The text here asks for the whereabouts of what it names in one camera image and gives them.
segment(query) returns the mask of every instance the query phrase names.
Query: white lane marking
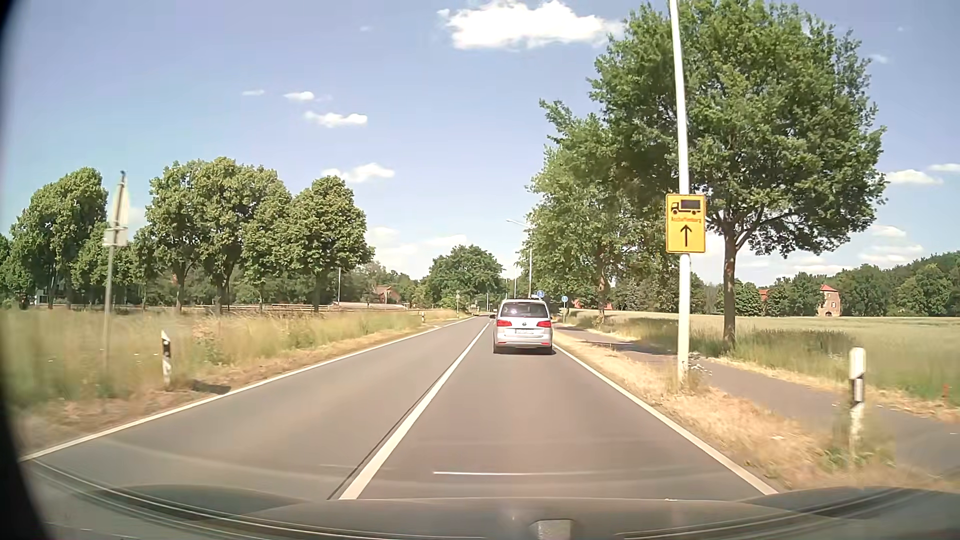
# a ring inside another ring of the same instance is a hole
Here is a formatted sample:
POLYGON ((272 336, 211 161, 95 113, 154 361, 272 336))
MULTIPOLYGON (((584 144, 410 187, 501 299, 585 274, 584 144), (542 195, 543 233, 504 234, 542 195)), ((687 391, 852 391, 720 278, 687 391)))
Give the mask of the white lane marking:
POLYGON ((662 413, 660 413, 658 410, 646 404, 646 402, 642 401, 637 396, 631 394, 627 390, 620 387, 620 385, 617 384, 616 382, 613 382, 612 380, 608 379, 604 374, 600 373, 599 371, 593 369, 592 367, 584 363, 580 358, 568 353, 567 351, 565 351, 563 348, 559 346, 555 345, 555 347, 557 348, 558 351, 569 356, 570 358, 573 359, 573 361, 583 366, 584 369, 591 372, 593 375, 597 376, 597 378, 599 378, 606 384, 609 384, 610 386, 612 386, 613 389, 615 389, 617 392, 620 392, 621 394, 629 398, 631 401, 633 401, 635 404, 643 407, 643 409, 649 412, 650 414, 652 414, 654 418, 656 418, 657 420, 660 420, 661 422, 666 424, 668 428, 671 428, 673 431, 678 433, 681 437, 693 443, 694 446, 704 451, 705 454, 709 455, 713 459, 716 459, 717 462, 719 462, 721 465, 723 465, 724 467, 727 467, 727 469, 729 469, 730 472, 734 473, 735 475, 739 476, 741 479, 743 479, 744 481, 752 485, 757 491, 759 491, 763 495, 773 495, 774 493, 779 493, 776 489, 771 487, 768 483, 757 478, 756 476, 751 474, 750 471, 747 471, 732 459, 726 457, 723 454, 720 454, 719 452, 717 452, 716 449, 714 449, 709 444, 707 444, 702 439, 700 439, 700 437, 687 431, 686 429, 684 429, 684 427, 680 426, 673 420, 670 420, 669 418, 664 416, 662 413))
POLYGON ((336 361, 338 361, 338 360, 344 360, 344 359, 350 358, 350 357, 352 357, 352 356, 362 355, 363 353, 369 353, 370 351, 375 351, 375 350, 377 350, 377 349, 380 349, 380 348, 383 348, 383 347, 387 347, 387 346, 393 345, 393 344, 395 344, 395 343, 399 343, 400 341, 405 341, 405 340, 407 340, 407 339, 412 339, 412 338, 414 338, 414 337, 417 337, 417 336, 420 336, 420 335, 424 335, 424 334, 430 333, 430 332, 432 332, 432 331, 437 331, 437 330, 439 330, 439 329, 443 329, 443 328, 446 328, 446 327, 450 327, 450 326, 453 326, 453 325, 458 325, 458 324, 460 324, 460 323, 464 323, 464 322, 469 321, 469 320, 472 320, 472 319, 467 318, 467 319, 464 319, 464 320, 462 320, 462 321, 456 321, 456 322, 453 322, 453 323, 450 323, 450 324, 447 324, 447 325, 443 325, 443 326, 439 326, 439 327, 434 327, 434 328, 432 328, 432 329, 430 329, 430 330, 427 330, 427 331, 421 331, 421 332, 415 333, 415 334, 413 334, 413 335, 407 335, 407 336, 405 336, 405 337, 401 337, 400 339, 395 339, 395 340, 393 340, 393 341, 388 341, 388 342, 386 342, 386 343, 381 343, 380 345, 374 345, 373 347, 369 347, 369 348, 364 349, 364 350, 362 350, 362 351, 357 351, 357 352, 355 352, 355 353, 350 353, 350 354, 348 354, 348 355, 337 356, 336 358, 331 358, 330 360, 324 360, 324 361, 318 362, 318 363, 316 363, 316 364, 311 364, 311 365, 308 365, 308 366, 305 366, 305 367, 301 367, 301 368, 296 369, 296 370, 294 370, 294 371, 288 371, 287 373, 282 373, 282 374, 280 374, 280 375, 277 375, 276 377, 271 377, 271 378, 269 378, 269 379, 265 379, 265 380, 262 380, 262 381, 260 381, 260 382, 255 382, 255 383, 250 384, 250 385, 247 385, 247 386, 241 386, 240 388, 237 388, 236 390, 230 390, 230 391, 227 392, 226 394, 221 394, 221 395, 218 395, 218 396, 211 396, 211 397, 206 398, 206 399, 204 399, 204 400, 199 400, 198 402, 191 402, 191 403, 189 403, 189 404, 181 405, 181 406, 179 406, 179 407, 172 408, 172 409, 170 409, 170 410, 165 410, 165 411, 163 411, 163 412, 159 412, 159 413, 154 414, 154 415, 152 415, 152 416, 148 416, 148 417, 146 417, 146 418, 141 418, 141 419, 139 419, 139 420, 134 420, 134 421, 132 421, 132 422, 128 422, 127 424, 123 424, 123 425, 117 426, 117 427, 115 427, 115 428, 110 428, 110 429, 108 429, 108 430, 98 431, 98 432, 96 432, 96 433, 91 433, 90 435, 86 435, 86 436, 80 437, 80 438, 78 438, 78 439, 73 439, 73 440, 67 441, 67 442, 65 442, 65 443, 60 443, 60 444, 58 444, 57 446, 52 446, 52 447, 47 448, 47 449, 44 449, 44 450, 38 450, 38 451, 36 451, 36 452, 34 452, 34 453, 32 453, 32 454, 26 454, 26 455, 21 456, 17 461, 19 461, 19 462, 22 463, 22 462, 24 462, 24 461, 30 461, 31 459, 37 459, 38 457, 43 457, 43 456, 45 456, 45 455, 52 454, 52 453, 57 452, 57 451, 60 451, 60 450, 63 450, 63 449, 66 449, 66 448, 70 448, 71 446, 76 446, 76 445, 78 445, 78 444, 85 443, 86 441, 90 441, 90 440, 93 440, 93 439, 97 439, 97 438, 103 437, 103 436, 105 436, 105 435, 110 435, 110 434, 116 433, 117 431, 120 431, 120 430, 126 430, 127 428, 132 428, 132 427, 134 427, 134 426, 139 426, 140 424, 146 424, 147 422, 150 422, 151 420, 156 420, 156 419, 158 419, 158 418, 163 418, 164 416, 169 416, 169 415, 171 415, 171 414, 174 414, 174 413, 176 413, 176 412, 180 412, 180 411, 182 411, 182 410, 186 410, 186 409, 188 409, 188 408, 193 408, 193 407, 195 407, 195 406, 208 404, 208 403, 210 403, 210 402, 215 402, 215 401, 217 401, 217 400, 219 400, 219 399, 225 398, 225 397, 227 397, 227 396, 232 396, 232 395, 234 395, 234 394, 239 394, 240 392, 244 392, 244 391, 246 391, 246 390, 250 390, 250 389, 256 388, 257 386, 261 386, 261 385, 266 384, 266 383, 268 383, 268 382, 273 382, 273 381, 275 381, 275 380, 280 380, 280 379, 283 379, 283 378, 286 378, 286 377, 290 377, 291 375, 296 375, 297 373, 302 373, 302 372, 304 372, 304 371, 308 371, 308 370, 311 370, 311 369, 314 369, 314 368, 318 368, 318 367, 320 367, 320 366, 323 366, 323 365, 326 365, 326 364, 330 364, 330 363, 336 362, 336 361))
POLYGON ((450 378, 450 375, 453 374, 453 370, 457 369, 457 366, 460 365, 460 362, 464 360, 464 357, 467 356, 467 353, 470 352, 470 349, 473 348, 473 345, 476 344, 477 340, 480 339, 480 336, 483 335, 483 332, 487 331, 487 327, 490 325, 488 322, 484 325, 483 329, 473 338, 473 341, 470 341, 470 344, 467 345, 467 348, 464 349, 457 359, 450 364, 450 367, 446 368, 443 375, 440 375, 440 378, 437 379, 437 382, 430 387, 430 390, 427 391, 426 395, 423 396, 423 399, 417 403, 417 406, 414 407, 410 414, 403 419, 403 422, 400 426, 394 431, 394 434, 390 435, 390 438, 387 439, 387 442, 383 443, 383 446, 380 447, 380 450, 376 451, 376 454, 373 455, 373 458, 367 462, 367 465, 360 471, 360 474, 357 475, 357 478, 353 479, 353 482, 347 486, 347 489, 340 495, 340 499, 356 499, 360 497, 360 494, 367 487, 367 484, 370 483, 370 480, 373 479, 373 475, 376 475, 377 471, 380 470, 380 467, 383 466, 384 462, 387 461, 387 458, 390 457, 390 454, 396 449, 396 445, 400 444, 400 441, 403 440, 403 437, 407 434, 407 431, 414 426, 414 423, 417 422, 417 419, 423 414, 426 410, 426 406, 430 405, 430 402, 433 401, 433 398, 437 396, 437 392, 440 392, 441 387, 444 386, 444 383, 447 379, 450 378))
POLYGON ((454 475, 461 477, 570 477, 577 475, 597 475, 605 471, 567 471, 556 473, 468 473, 461 471, 434 471, 435 475, 454 475))

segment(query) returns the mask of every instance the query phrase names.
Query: road edge line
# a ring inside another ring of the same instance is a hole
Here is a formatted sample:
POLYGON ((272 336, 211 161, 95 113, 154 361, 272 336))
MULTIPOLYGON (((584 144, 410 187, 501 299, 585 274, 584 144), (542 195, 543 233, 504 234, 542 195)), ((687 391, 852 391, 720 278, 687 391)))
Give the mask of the road edge line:
POLYGON ((387 439, 387 442, 376 451, 376 454, 373 455, 370 461, 364 465, 364 468, 360 470, 360 473, 356 476, 355 479, 347 486, 347 489, 340 494, 340 497, 337 499, 342 500, 354 500, 360 497, 360 494, 363 493, 363 490, 367 488, 367 485, 373 480, 373 477, 379 472, 380 467, 387 461, 387 458, 390 457, 390 454, 396 449, 397 445, 400 444, 400 441, 403 440, 403 437, 406 436, 407 432, 410 431, 410 428, 414 426, 417 422, 417 419, 423 414, 427 406, 430 405, 430 402, 437 396, 437 393, 440 392, 440 389, 444 386, 446 381, 453 375, 453 371, 457 369, 460 365, 460 362, 467 357, 467 353, 473 349, 473 346, 476 345, 476 342, 480 340, 480 336, 487 331, 487 327, 490 325, 488 322, 484 325, 483 329, 477 333, 476 337, 473 338, 473 341, 470 341, 470 344, 464 349, 457 359, 450 364, 450 367, 446 368, 444 374, 434 382, 433 386, 427 391, 426 394, 420 399, 417 403, 417 406, 414 407, 410 414, 403 419, 403 422, 394 430, 390 435, 390 438, 387 439))
POLYGON ((246 385, 246 386, 241 386, 241 387, 239 387, 239 388, 237 388, 237 389, 235 389, 235 390, 230 390, 230 391, 227 392, 226 394, 220 394, 220 395, 217 395, 217 396, 210 396, 209 398, 204 398, 204 399, 199 400, 199 401, 196 401, 196 402, 190 402, 190 403, 188 403, 188 404, 186 404, 186 405, 181 405, 181 406, 178 406, 178 407, 171 408, 171 409, 169 409, 169 410, 164 410, 163 412, 159 412, 159 413, 157 413, 157 414, 152 414, 152 415, 150 415, 150 416, 147 416, 147 417, 144 417, 144 418, 140 418, 140 419, 138 419, 138 420, 133 420, 132 422, 128 422, 127 424, 121 424, 120 426, 114 426, 113 428, 109 428, 109 429, 102 430, 102 431, 97 431, 97 432, 95 432, 95 433, 91 433, 90 435, 84 435, 83 437, 79 437, 79 438, 76 438, 76 439, 73 439, 73 440, 69 440, 69 441, 60 443, 60 444, 58 444, 58 445, 52 446, 52 447, 50 447, 50 448, 45 448, 45 449, 43 449, 43 450, 38 450, 38 451, 32 452, 32 453, 30 453, 30 454, 22 455, 22 456, 19 457, 16 461, 17 461, 17 463, 23 463, 23 462, 25 462, 25 461, 31 461, 31 460, 37 459, 38 457, 44 457, 45 455, 52 454, 52 453, 58 452, 58 451, 60 451, 60 450, 65 450, 65 449, 70 448, 70 447, 72 447, 72 446, 77 446, 77 445, 82 444, 82 443, 85 443, 85 442, 87 442, 87 441, 91 441, 91 440, 93 440, 93 439, 98 439, 98 438, 100 438, 100 437, 103 437, 103 436, 106 436, 106 435, 110 435, 110 434, 116 433, 117 431, 126 430, 126 429, 128 429, 128 428, 133 428, 133 427, 139 426, 139 425, 141 425, 141 424, 146 424, 147 422, 150 422, 150 421, 152 421, 152 420, 157 420, 157 419, 163 418, 164 416, 170 416, 171 414, 175 414, 175 413, 177 413, 177 412, 181 412, 181 411, 186 410, 186 409, 188 409, 188 408, 193 408, 193 407, 195 407, 195 406, 205 405, 205 404, 208 404, 208 403, 210 403, 210 402, 215 402, 215 401, 217 401, 217 400, 223 399, 223 398, 225 398, 225 397, 227 397, 227 396, 232 396, 232 395, 234 395, 234 394, 239 394, 240 392, 245 392, 245 391, 247 391, 247 390, 251 390, 251 389, 253 389, 253 388, 256 388, 257 386, 262 386, 262 385, 264 385, 264 384, 267 384, 268 382, 273 382, 273 381, 275 381, 275 380, 284 379, 284 378, 287 378, 287 377, 296 375, 296 374, 298 374, 298 373, 303 373, 304 371, 309 371, 309 370, 314 369, 314 368, 318 368, 318 367, 321 367, 321 366, 325 366, 326 364, 330 364, 330 363, 336 362, 336 361, 338 361, 338 360, 344 360, 344 359, 350 358, 350 357, 352 357, 352 356, 362 355, 363 353, 368 353, 368 352, 370 352, 370 351, 375 351, 375 350, 377 350, 377 349, 380 349, 380 348, 383 348, 383 347, 387 347, 388 345, 393 345, 393 344, 395 344, 395 343, 399 343, 400 341, 405 341, 405 340, 407 340, 407 339, 412 339, 412 338, 414 338, 414 337, 418 337, 418 336, 420 336, 420 335, 424 335, 424 334, 430 333, 430 332, 432 332, 432 331, 437 331, 437 330, 440 330, 440 329, 444 329, 444 328, 446 328, 446 327, 451 327, 451 326, 453 326, 453 325, 458 325, 458 324, 460 324, 460 323, 463 323, 463 322, 466 322, 466 321, 469 321, 469 320, 470 320, 470 318, 468 317, 468 318, 466 318, 466 319, 464 319, 464 320, 461 320, 461 321, 455 321, 455 322, 452 322, 452 323, 449 323, 449 324, 446 324, 446 325, 434 327, 434 328, 429 329, 429 330, 425 330, 425 331, 413 333, 413 334, 410 334, 410 335, 405 335, 405 336, 400 337, 400 338, 398 338, 398 339, 395 339, 395 340, 393 340, 393 341, 388 341, 388 342, 386 342, 386 343, 381 343, 381 344, 379 344, 379 345, 374 345, 374 346, 372 346, 372 347, 368 347, 367 349, 361 349, 360 351, 355 351, 355 352, 353 352, 353 353, 347 353, 346 355, 343 355, 343 356, 337 356, 336 358, 331 358, 331 359, 329 359, 329 360, 323 360, 323 361, 317 362, 317 363, 315 363, 315 364, 310 364, 310 365, 307 365, 307 366, 303 366, 303 367, 297 368, 297 369, 295 369, 295 370, 293 370, 293 371, 288 371, 288 372, 286 372, 286 373, 281 373, 280 375, 276 375, 276 376, 270 377, 269 379, 260 380, 260 381, 258 381, 258 382, 254 382, 254 383, 252 383, 252 384, 248 384, 248 385, 246 385))
POLYGON ((721 465, 726 467, 728 470, 730 470, 730 472, 740 477, 740 479, 749 483, 751 486, 754 487, 754 489, 756 489, 763 495, 773 495, 775 493, 779 493, 779 491, 777 491, 777 489, 775 489, 773 486, 761 480, 750 471, 744 469, 729 457, 726 457, 725 455, 721 454, 717 449, 707 444, 703 439, 694 435, 693 433, 691 433, 689 430, 687 430, 680 424, 677 424, 676 422, 671 420, 669 417, 667 417, 665 414, 656 410, 655 408, 653 408, 652 406, 650 406, 649 404, 647 404, 646 402, 644 402, 643 400, 635 396, 634 394, 631 394, 625 388, 623 388, 616 382, 613 382, 606 375, 600 373, 599 371, 594 369, 592 366, 582 361, 580 358, 572 355, 571 353, 567 352, 566 350, 564 350, 562 347, 558 345, 555 345, 555 347, 557 348, 558 351, 564 353, 565 355, 569 356, 573 361, 583 366, 584 369, 591 372, 598 379, 602 380, 606 384, 609 384, 610 386, 613 387, 614 390, 616 390, 617 392, 620 392, 621 394, 629 398, 631 401, 633 401, 635 404, 643 408, 643 410, 646 410, 647 412, 652 414, 654 418, 663 422, 668 428, 671 428, 681 437, 693 443, 694 446, 696 446, 697 448, 702 450, 705 454, 715 459, 718 463, 720 463, 721 465))

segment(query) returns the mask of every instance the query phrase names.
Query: yellow sign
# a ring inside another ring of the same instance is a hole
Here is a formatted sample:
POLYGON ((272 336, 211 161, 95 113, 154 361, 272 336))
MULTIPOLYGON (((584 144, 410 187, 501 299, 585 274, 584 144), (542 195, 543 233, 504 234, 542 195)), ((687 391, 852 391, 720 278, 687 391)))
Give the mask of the yellow sign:
POLYGON ((707 197, 667 193, 667 253, 703 253, 706 250, 707 197))

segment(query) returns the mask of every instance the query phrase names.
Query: car's rear window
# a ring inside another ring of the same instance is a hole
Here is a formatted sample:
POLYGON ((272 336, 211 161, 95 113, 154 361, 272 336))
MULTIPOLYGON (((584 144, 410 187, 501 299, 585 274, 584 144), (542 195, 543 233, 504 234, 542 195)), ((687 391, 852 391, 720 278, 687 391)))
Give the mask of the car's rear window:
POLYGON ((500 309, 501 317, 531 317, 546 319, 550 315, 546 312, 546 306, 535 302, 508 302, 500 309))

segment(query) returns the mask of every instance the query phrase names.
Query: silver minivan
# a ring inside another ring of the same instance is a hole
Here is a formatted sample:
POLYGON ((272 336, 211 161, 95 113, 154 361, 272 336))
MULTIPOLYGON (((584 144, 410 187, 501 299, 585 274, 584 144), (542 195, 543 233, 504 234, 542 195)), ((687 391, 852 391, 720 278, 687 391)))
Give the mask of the silver minivan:
POLYGON ((496 321, 493 330, 493 353, 503 354, 508 349, 538 349, 553 354, 553 323, 550 310, 543 300, 512 298, 500 303, 492 314, 496 321))

